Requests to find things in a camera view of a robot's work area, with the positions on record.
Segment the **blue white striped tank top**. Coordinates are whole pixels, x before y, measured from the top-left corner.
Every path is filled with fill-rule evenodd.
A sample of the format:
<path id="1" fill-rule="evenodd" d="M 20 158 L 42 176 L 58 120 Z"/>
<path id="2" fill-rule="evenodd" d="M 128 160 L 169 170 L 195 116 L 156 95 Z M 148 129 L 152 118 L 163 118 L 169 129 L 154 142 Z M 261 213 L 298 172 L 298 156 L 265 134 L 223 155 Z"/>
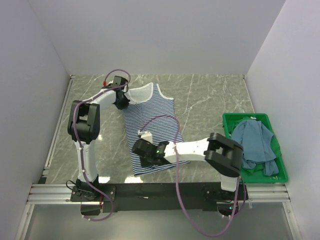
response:
<path id="1" fill-rule="evenodd" d="M 129 105 L 122 110 L 122 116 L 130 149 L 139 139 L 138 131 L 141 129 L 151 133 L 154 145 L 163 141 L 184 141 L 174 120 L 174 99 L 164 96 L 157 83 L 131 88 L 125 96 L 129 99 Z"/>

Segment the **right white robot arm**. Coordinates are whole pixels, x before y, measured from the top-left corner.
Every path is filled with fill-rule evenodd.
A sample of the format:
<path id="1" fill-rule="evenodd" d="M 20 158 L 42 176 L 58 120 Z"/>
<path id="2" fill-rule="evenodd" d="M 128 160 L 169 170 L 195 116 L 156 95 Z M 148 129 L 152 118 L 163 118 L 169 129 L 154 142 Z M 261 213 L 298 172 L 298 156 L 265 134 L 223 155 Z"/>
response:
<path id="1" fill-rule="evenodd" d="M 240 176 L 243 159 L 243 147 L 236 141 L 219 133 L 211 133 L 209 138 L 197 141 L 177 142 L 161 141 L 152 143 L 149 131 L 143 133 L 131 148 L 139 157 L 141 166 L 171 167 L 177 162 L 207 162 L 220 173 L 219 193 L 230 200 L 237 194 L 237 181 Z"/>

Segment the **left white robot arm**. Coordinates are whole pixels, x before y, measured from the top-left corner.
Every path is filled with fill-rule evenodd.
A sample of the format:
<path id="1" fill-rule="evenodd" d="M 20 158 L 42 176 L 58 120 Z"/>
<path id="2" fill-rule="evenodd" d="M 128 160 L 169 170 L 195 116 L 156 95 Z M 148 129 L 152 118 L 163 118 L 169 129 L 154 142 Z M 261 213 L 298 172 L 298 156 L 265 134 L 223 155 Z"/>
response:
<path id="1" fill-rule="evenodd" d="M 78 177 L 75 186 L 88 201 L 94 201 L 100 195 L 95 141 L 100 134 L 101 110 L 110 105 L 115 105 L 119 110 L 125 109 L 130 102 L 125 96 L 129 82 L 129 79 L 115 76 L 111 83 L 104 81 L 101 90 L 95 95 L 72 102 L 67 132 L 77 152 Z"/>

